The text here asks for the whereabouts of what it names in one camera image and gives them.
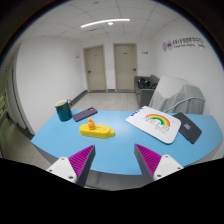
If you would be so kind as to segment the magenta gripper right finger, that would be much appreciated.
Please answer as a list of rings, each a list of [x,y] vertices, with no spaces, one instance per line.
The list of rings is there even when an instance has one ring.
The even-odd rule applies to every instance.
[[[142,145],[134,146],[134,154],[146,182],[153,182],[183,168],[170,155],[160,155]]]

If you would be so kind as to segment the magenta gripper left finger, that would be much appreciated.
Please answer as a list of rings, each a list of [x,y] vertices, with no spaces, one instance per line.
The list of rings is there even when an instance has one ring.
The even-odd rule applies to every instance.
[[[95,155],[95,146],[91,145],[69,158],[60,157],[47,171],[84,187]]]

